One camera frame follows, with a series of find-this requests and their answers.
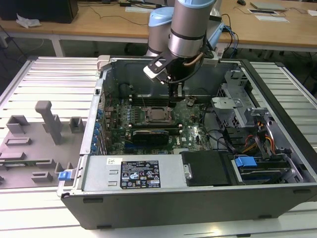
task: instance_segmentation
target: floor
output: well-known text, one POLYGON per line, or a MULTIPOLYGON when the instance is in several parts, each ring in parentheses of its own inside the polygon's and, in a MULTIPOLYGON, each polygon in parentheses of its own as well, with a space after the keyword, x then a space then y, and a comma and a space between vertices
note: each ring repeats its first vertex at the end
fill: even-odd
MULTIPOLYGON (((15 38, 19 48, 27 56, 55 56, 53 46, 50 40, 41 39, 24 39, 15 38)), ((65 54, 68 57, 96 57, 98 55, 126 55, 124 52, 125 43, 117 42, 93 42, 88 41, 62 41, 65 54)), ((129 47, 129 55, 142 56, 146 53, 146 44, 132 44, 129 47)), ((230 57, 232 50, 229 49, 224 58, 230 57)), ((269 60, 264 60, 265 52, 261 50, 239 49, 234 58, 248 59, 249 61, 271 61, 282 62, 294 76, 303 83, 307 75, 312 70, 313 65, 317 63, 317 55, 312 53, 312 57, 308 53, 284 52, 281 56, 279 52, 274 52, 269 60)), ((12 40, 8 41, 8 48, 2 49, 0 52, 0 94, 8 86, 12 78, 19 71, 26 58, 16 47, 12 40)), ((313 78, 309 77, 305 83, 305 87, 312 91, 315 84, 313 78)))

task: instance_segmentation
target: computer mouse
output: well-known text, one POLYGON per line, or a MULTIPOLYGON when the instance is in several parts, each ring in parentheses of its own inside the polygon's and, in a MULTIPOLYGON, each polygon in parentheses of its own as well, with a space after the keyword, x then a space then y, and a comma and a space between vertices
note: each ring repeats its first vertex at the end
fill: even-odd
POLYGON ((238 0, 237 3, 242 5, 242 6, 246 5, 246 1, 244 1, 244 0, 238 0))

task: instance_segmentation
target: sticker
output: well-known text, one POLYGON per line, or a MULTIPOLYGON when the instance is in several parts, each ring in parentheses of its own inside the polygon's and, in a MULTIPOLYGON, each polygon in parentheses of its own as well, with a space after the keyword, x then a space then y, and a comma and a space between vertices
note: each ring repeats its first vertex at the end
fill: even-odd
POLYGON ((23 166, 25 166, 25 164, 7 164, 7 165, 4 165, 4 166, 6 166, 6 167, 23 167, 23 166))
POLYGON ((160 187, 159 162, 122 161, 120 187, 122 189, 160 187))
POLYGON ((121 165, 122 158, 107 158, 107 165, 121 165))

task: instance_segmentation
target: power supply label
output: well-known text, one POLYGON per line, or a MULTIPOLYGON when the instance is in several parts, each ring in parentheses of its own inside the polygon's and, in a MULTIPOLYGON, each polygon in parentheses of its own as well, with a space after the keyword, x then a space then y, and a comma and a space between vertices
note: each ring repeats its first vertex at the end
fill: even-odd
POLYGON ((122 189, 160 187, 159 162, 122 161, 120 187, 122 189))

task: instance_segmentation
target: computer case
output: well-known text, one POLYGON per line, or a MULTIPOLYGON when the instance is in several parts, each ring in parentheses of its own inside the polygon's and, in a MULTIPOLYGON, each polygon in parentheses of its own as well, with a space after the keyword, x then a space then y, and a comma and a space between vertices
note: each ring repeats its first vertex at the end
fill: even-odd
POLYGON ((2 20, 28 19, 71 23, 78 12, 77 0, 0 0, 2 20))

